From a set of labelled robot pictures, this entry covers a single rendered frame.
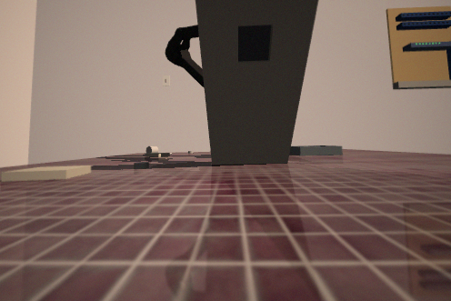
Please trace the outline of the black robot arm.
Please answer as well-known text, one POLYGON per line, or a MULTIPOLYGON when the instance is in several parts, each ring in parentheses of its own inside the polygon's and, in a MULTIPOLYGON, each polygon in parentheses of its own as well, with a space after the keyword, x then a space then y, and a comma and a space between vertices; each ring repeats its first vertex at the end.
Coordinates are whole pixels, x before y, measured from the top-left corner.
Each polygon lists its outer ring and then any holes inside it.
POLYGON ((199 37, 198 25, 178 27, 175 30, 175 34, 167 44, 165 56, 174 65, 183 67, 188 74, 190 74, 202 87, 204 87, 203 70, 191 58, 188 51, 190 47, 190 39, 195 37, 199 37))

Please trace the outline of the white cylinder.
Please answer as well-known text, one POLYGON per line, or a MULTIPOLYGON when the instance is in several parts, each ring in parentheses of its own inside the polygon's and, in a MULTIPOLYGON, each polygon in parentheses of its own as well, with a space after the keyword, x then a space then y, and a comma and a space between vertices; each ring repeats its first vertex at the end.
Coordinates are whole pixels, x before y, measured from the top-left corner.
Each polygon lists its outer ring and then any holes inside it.
POLYGON ((158 147, 157 146, 148 146, 146 148, 146 153, 158 153, 158 147))

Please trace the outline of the dark grey panel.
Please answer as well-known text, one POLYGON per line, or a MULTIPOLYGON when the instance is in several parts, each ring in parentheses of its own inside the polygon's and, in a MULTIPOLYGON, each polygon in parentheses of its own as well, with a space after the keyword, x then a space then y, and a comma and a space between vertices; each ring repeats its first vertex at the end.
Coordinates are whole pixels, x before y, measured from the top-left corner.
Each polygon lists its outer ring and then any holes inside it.
POLYGON ((319 0, 195 0, 212 165, 287 164, 319 0))

